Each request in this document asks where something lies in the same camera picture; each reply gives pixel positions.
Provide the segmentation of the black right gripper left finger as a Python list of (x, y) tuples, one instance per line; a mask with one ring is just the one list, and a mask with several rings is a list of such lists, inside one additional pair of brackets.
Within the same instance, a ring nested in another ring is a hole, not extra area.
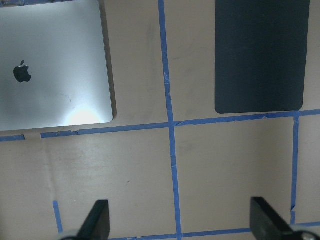
[(109, 201), (97, 200), (76, 234), (77, 240), (108, 240), (111, 231)]

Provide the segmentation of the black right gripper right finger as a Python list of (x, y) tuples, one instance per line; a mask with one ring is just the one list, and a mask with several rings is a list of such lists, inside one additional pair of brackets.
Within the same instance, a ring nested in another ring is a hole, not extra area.
[(249, 226), (256, 240), (290, 240), (294, 231), (263, 197), (250, 199)]

